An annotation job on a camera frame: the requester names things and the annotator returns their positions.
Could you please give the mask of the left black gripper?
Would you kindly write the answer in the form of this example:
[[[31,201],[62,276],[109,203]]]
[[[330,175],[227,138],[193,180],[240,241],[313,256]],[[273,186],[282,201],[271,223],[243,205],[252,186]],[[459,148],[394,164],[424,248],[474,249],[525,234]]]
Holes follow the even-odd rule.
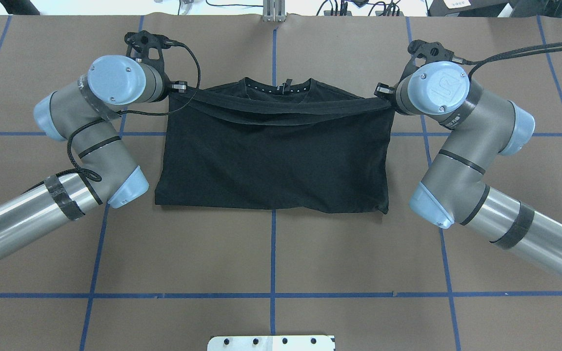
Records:
[[[160,101],[165,100],[165,98],[169,95],[170,90],[177,91],[178,93],[186,93],[187,92],[187,81],[173,81],[169,78],[166,73],[162,75],[162,92],[160,94]]]

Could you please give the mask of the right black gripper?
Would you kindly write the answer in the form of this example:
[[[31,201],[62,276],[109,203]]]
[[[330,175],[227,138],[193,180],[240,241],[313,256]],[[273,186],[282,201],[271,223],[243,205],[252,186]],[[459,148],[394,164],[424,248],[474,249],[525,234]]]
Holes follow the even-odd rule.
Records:
[[[386,97],[395,110],[401,110],[399,85],[400,83],[393,86],[388,86],[387,84],[377,84],[373,94],[377,97]]]

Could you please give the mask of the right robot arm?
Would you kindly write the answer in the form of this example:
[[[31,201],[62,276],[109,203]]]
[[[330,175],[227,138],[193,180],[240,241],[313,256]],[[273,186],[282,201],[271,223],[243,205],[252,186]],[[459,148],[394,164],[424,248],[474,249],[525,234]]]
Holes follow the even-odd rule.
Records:
[[[497,156],[517,153],[535,119],[470,77],[454,62],[412,67],[374,94],[406,116],[426,116],[450,131],[417,185],[410,208],[442,229],[457,223],[491,244],[562,277],[562,224],[486,184]]]

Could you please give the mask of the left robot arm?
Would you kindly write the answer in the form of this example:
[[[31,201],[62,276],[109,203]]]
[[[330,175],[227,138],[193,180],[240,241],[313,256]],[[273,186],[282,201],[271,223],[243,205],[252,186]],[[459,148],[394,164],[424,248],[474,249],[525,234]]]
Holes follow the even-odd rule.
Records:
[[[0,260],[102,204],[119,208],[149,189],[112,120],[129,104],[187,91],[187,82],[169,80],[163,67],[161,58],[102,56],[34,107],[45,134],[66,142],[72,167],[0,205]]]

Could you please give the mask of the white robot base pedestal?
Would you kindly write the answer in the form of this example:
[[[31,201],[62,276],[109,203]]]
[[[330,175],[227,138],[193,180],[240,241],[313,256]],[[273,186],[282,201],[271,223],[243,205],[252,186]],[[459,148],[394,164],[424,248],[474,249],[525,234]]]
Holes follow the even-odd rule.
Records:
[[[208,351],[335,351],[329,335],[250,335],[217,336],[207,344]]]

